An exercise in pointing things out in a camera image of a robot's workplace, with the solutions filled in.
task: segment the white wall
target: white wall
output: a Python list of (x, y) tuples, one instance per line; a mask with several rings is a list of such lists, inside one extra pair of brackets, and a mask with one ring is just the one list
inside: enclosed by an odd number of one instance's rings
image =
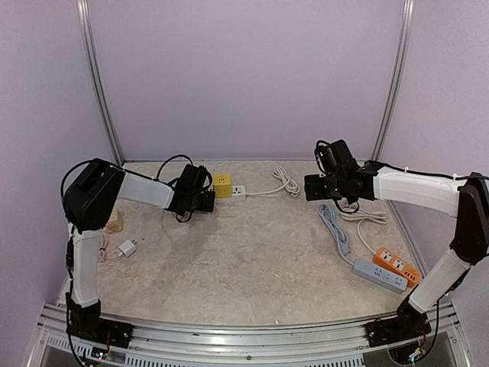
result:
[(127, 159), (313, 157), (347, 138), (369, 158), (403, 0), (90, 2)]
[(110, 155), (74, 1), (3, 2), (0, 50), (0, 365), (17, 366), (66, 274), (61, 177)]
[[(489, 2), (417, 0), (413, 33), (382, 160), (421, 171), (489, 174)], [(398, 205), (431, 268), (455, 221)], [(476, 367), (489, 357), (489, 261), (454, 294)]]

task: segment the metal rail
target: metal rail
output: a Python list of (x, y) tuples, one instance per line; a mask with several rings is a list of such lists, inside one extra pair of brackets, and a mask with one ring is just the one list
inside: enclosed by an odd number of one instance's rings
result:
[(399, 41), (397, 43), (397, 52), (394, 69), (392, 72), (392, 79), (390, 80), (389, 93), (387, 94), (387, 101), (384, 107), (384, 112), (382, 114), (381, 127), (379, 128), (379, 132), (377, 133), (377, 138), (374, 145), (374, 152), (372, 153), (372, 159), (374, 161), (377, 161), (381, 158), (382, 149), (384, 148), (385, 140), (387, 137), (387, 131), (389, 130), (394, 107), (396, 105), (400, 82), (403, 76), (404, 64), (406, 62), (407, 47), (411, 35), (413, 13), (414, 0), (404, 0), (403, 20), (401, 23)]
[[(166, 363), (186, 367), (247, 364), (298, 366), (318, 365), (324, 361), (360, 361), (366, 352), (387, 348), (370, 348), (364, 325), (374, 318), (391, 315), (290, 326), (202, 326), (104, 315), (134, 325), (129, 348), (111, 348), (114, 360), (108, 364), (114, 362), (118, 365), (119, 361), (119, 365), (154, 363), (157, 366), (158, 363)], [(428, 317), (435, 329), (436, 310), (431, 309)], [(440, 307), (439, 332), (458, 336), (458, 328), (459, 322), (452, 304), (443, 304)], [(36, 363), (44, 354), (45, 344), (67, 351), (65, 330), (66, 308), (46, 305), (37, 324), (37, 342), (34, 343), (28, 366), (38, 366)], [(73, 338), (73, 341), (77, 348), (90, 350), (93, 346), (77, 338)], [(458, 354), (458, 361), (467, 359), (462, 351)]]
[(86, 59), (89, 65), (93, 89), (99, 105), (105, 133), (107, 134), (112, 156), (114, 157), (115, 162), (119, 166), (122, 166), (124, 164), (124, 155), (122, 154), (121, 145), (119, 144), (117, 135), (115, 133), (114, 124), (112, 123), (112, 118), (108, 110), (104, 87), (102, 85), (99, 64), (97, 63), (95, 42), (93, 40), (92, 24), (90, 22), (89, 4), (87, 0), (76, 0), (76, 5), (78, 8), (80, 27), (82, 28), (83, 46), (85, 47)]

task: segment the power strip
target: power strip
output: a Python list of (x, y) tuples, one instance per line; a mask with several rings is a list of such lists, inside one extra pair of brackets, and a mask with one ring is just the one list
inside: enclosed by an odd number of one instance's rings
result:
[(407, 279), (376, 264), (359, 258), (353, 266), (353, 272), (375, 284), (381, 285), (398, 294), (403, 293), (407, 288)]
[(421, 280), (421, 273), (382, 247), (374, 256), (374, 263), (407, 279), (407, 287), (415, 287)]
[(244, 186), (232, 186), (231, 197), (216, 197), (216, 204), (230, 204), (246, 200), (246, 189)]

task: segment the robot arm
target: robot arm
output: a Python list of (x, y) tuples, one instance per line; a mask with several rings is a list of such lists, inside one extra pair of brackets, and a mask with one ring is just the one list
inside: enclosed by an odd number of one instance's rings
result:
[(480, 174), (449, 177), (413, 173), (376, 161), (360, 167), (343, 140), (319, 141), (315, 149), (322, 175), (305, 177), (307, 200), (346, 198), (393, 200), (424, 206), (457, 218), (448, 251), (397, 309), (397, 318), (384, 325), (368, 324), (371, 346), (395, 343), (429, 333), (426, 312), (464, 279), (489, 249), (489, 193)]
[(209, 191), (211, 174), (203, 167), (186, 165), (172, 187), (159, 180), (95, 159), (63, 192), (63, 208), (70, 224), (66, 265), (72, 288), (66, 297), (70, 311), (68, 333), (106, 344), (127, 347), (132, 326), (100, 318), (97, 259), (102, 230), (117, 199), (146, 203), (175, 212), (182, 218), (195, 211), (212, 212), (215, 192)]

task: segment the table surface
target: table surface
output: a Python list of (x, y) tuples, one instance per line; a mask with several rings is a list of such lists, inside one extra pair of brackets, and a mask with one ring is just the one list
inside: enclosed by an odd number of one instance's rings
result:
[[(230, 173), (248, 192), (280, 186), (271, 173), (285, 167), (301, 190), (303, 177), (317, 173), (314, 161), (209, 161), (212, 173)], [(168, 164), (162, 177), (180, 175), (184, 163)], [(158, 163), (126, 164), (154, 176)], [(406, 296), (351, 272), (316, 210), (321, 203), (280, 197), (248, 197), (217, 204), (214, 213), (195, 213), (180, 224), (172, 213), (118, 200), (122, 232), (105, 234), (108, 257), (126, 239), (138, 242), (130, 257), (99, 263), (102, 311), (177, 323), (274, 325), (317, 323), (396, 310)], [(361, 201), (369, 210), (387, 210), (380, 201)], [(356, 223), (339, 219), (350, 235), (351, 260), (372, 259)], [(362, 225), (374, 249), (384, 246), (409, 263), (410, 253), (389, 214), (389, 224)]]

